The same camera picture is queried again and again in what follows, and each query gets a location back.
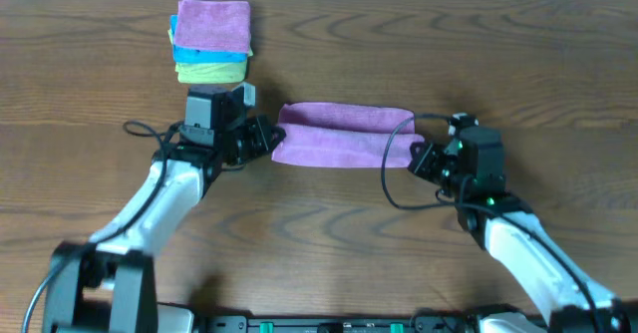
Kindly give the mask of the purple microfiber cloth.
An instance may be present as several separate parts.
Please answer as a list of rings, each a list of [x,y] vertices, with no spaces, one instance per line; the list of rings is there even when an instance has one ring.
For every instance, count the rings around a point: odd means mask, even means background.
[[[271,159],[300,167],[407,167],[410,146],[424,138],[408,123],[388,142],[394,128],[414,113],[405,109],[341,103],[304,102],[285,105],[278,127],[285,139]]]

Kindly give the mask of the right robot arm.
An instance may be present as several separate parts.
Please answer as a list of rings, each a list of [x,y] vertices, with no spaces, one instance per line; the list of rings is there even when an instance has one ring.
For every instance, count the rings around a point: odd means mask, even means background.
[[[463,230],[522,287],[550,332],[634,332],[637,304],[589,277],[506,188],[499,131],[455,129],[446,145],[413,144],[409,171],[435,185]]]

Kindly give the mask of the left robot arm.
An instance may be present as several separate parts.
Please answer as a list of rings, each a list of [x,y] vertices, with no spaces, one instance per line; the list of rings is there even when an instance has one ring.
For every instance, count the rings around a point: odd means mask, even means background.
[[[62,242],[36,294],[44,296],[45,332],[194,332],[188,308],[160,303],[155,259],[184,218],[225,170],[270,155],[283,129],[251,117],[195,142],[198,128],[184,122],[160,134],[146,124],[142,136],[159,148],[149,175],[125,207],[87,242]]]

